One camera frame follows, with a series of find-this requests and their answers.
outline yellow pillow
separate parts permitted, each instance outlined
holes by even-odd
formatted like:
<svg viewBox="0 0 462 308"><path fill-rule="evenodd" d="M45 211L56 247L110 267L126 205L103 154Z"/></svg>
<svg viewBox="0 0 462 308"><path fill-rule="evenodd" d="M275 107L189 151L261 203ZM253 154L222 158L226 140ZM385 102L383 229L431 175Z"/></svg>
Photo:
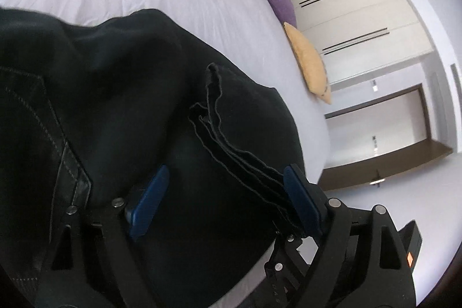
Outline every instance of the yellow pillow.
<svg viewBox="0 0 462 308"><path fill-rule="evenodd" d="M284 23L284 29L299 61L308 89L330 105L330 84L323 60L311 42L297 28Z"/></svg>

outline screw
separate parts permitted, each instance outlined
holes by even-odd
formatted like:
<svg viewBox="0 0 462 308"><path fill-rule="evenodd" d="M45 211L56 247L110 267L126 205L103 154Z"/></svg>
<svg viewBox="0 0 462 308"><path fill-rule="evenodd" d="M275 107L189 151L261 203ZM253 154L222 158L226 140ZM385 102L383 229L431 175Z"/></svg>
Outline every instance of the screw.
<svg viewBox="0 0 462 308"><path fill-rule="evenodd" d="M70 216L77 213L77 206L71 205L66 209L66 213L69 214Z"/></svg>
<svg viewBox="0 0 462 308"><path fill-rule="evenodd" d="M387 210L385 209L384 206L381 206L381 205L377 205L376 206L376 212L378 214L385 214L387 212Z"/></svg>
<svg viewBox="0 0 462 308"><path fill-rule="evenodd" d="M342 203L339 199L330 199L329 205L332 206L333 208L339 208L340 205L342 205Z"/></svg>
<svg viewBox="0 0 462 308"><path fill-rule="evenodd" d="M125 201L123 201L123 198L118 197L117 199L112 200L112 206L115 208L120 208L122 205L125 204Z"/></svg>

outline black fabric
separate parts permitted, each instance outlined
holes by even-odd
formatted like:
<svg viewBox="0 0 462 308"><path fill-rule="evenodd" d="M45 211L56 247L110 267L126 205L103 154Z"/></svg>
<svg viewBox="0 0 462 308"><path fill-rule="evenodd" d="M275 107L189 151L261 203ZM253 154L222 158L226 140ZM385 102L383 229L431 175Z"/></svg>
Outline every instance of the black fabric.
<svg viewBox="0 0 462 308"><path fill-rule="evenodd" d="M207 307L255 265L274 224L301 231L281 186L286 165L303 166L285 104L160 11L87 28L0 10L0 83L11 277L36 278L68 205L107 205L160 164L170 185L133 253L167 307Z"/></svg>

